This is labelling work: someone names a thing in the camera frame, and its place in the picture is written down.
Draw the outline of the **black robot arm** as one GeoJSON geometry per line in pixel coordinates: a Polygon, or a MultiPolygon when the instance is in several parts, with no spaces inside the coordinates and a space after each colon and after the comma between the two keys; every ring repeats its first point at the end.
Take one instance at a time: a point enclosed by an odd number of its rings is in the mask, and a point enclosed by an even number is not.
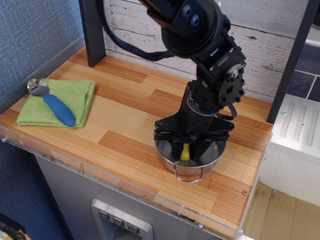
{"type": "Polygon", "coordinates": [[[245,56],[228,32],[230,24],[213,0],[145,0],[147,14],[161,27],[167,50],[196,64],[179,111],[155,124],[156,140],[166,140],[180,158],[184,144],[198,161],[214,141],[234,129],[234,103],[244,95],[245,56]]]}

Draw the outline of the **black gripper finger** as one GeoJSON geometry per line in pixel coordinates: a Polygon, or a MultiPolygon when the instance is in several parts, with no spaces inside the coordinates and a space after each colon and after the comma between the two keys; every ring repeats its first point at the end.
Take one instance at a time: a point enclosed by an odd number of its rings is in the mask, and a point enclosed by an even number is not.
{"type": "Polygon", "coordinates": [[[184,143],[180,142],[180,141],[173,140],[170,143],[170,146],[171,146],[171,156],[176,160],[180,159],[182,151],[184,149],[184,143]]]}
{"type": "Polygon", "coordinates": [[[209,141],[196,141],[190,144],[190,159],[191,160],[198,160],[209,148],[210,142],[209,141]]]}

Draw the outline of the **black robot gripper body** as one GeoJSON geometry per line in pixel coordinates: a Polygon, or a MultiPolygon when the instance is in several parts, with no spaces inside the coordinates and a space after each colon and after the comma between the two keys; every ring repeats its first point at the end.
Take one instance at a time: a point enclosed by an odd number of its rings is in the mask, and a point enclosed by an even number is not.
{"type": "Polygon", "coordinates": [[[187,83],[180,109],[177,113],[155,122],[154,140],[196,140],[226,141],[235,126],[232,122],[216,117],[217,111],[205,113],[192,100],[195,81],[187,83]]]}

